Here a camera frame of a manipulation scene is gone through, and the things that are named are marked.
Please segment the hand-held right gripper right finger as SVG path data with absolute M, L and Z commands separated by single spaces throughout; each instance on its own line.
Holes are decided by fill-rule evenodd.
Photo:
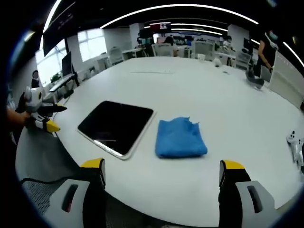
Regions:
M 279 219 L 272 195 L 236 161 L 220 161 L 218 203 L 219 228 L 270 228 Z

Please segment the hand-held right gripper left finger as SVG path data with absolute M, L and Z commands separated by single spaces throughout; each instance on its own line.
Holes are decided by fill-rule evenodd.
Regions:
M 105 228 L 105 160 L 84 162 L 50 196 L 48 222 L 52 228 Z

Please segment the person's left hand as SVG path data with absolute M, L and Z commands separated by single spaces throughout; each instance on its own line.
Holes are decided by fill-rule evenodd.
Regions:
M 30 114 L 26 111 L 17 113 L 15 110 L 7 108 L 6 112 L 9 128 L 13 128 L 15 126 L 25 126 L 30 118 Z

